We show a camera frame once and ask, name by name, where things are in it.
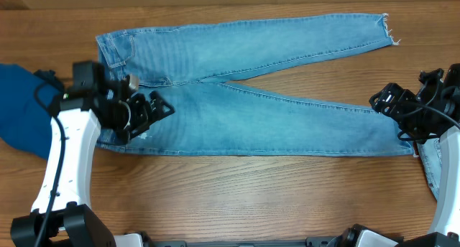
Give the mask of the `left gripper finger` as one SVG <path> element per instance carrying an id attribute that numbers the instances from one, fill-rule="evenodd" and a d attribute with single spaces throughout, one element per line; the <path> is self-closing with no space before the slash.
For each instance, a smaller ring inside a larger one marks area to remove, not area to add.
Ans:
<path id="1" fill-rule="evenodd" d="M 149 97 L 152 110 L 157 115 L 172 115 L 175 113 L 175 108 L 169 104 L 157 91 L 152 91 L 149 94 Z"/>
<path id="2" fill-rule="evenodd" d="M 174 114 L 174 112 L 175 112 L 174 110 L 169 110 L 169 111 L 158 111 L 158 110 L 156 110 L 156 111 L 151 112 L 148 115 L 148 126 L 151 126 L 155 122 L 161 121 L 164 118 L 166 118 L 168 116 L 171 116 L 172 114 Z"/>

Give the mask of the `medium blue denim jeans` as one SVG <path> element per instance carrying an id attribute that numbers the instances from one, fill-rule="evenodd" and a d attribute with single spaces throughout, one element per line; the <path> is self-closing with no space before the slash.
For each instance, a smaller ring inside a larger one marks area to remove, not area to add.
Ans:
<path id="1" fill-rule="evenodd" d="M 242 85 L 245 79 L 390 46 L 384 14 L 327 14 L 220 24 L 123 29 L 96 38 L 106 76 L 140 79 L 174 108 L 122 145 L 166 156 L 312 155 L 383 157 L 413 153 L 397 124 L 371 108 L 293 98 Z"/>

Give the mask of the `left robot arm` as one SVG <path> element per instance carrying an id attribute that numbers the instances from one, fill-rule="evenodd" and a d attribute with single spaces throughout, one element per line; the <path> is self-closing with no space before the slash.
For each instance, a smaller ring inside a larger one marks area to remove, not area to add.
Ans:
<path id="1" fill-rule="evenodd" d="M 29 215 L 11 223 L 18 247 L 153 246 L 144 232 L 114 236 L 91 209 L 93 154 L 102 129 L 127 144 L 175 109 L 156 91 L 139 92 L 139 78 L 109 80 L 94 61 L 73 63 L 73 85 L 45 108 L 52 142 L 45 176 Z"/>

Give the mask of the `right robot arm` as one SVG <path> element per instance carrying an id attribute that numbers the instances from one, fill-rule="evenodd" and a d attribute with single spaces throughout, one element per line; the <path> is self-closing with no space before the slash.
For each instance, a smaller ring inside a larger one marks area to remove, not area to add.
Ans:
<path id="1" fill-rule="evenodd" d="M 392 118 L 400 140 L 418 144 L 428 158 L 426 144 L 434 139 L 441 171 L 438 173 L 436 211 L 428 232 L 411 240 L 392 238 L 355 224 L 326 242 L 330 247 L 459 247 L 459 64 L 448 71 L 421 72 L 417 93 L 387 84 L 369 102 L 374 111 Z"/>

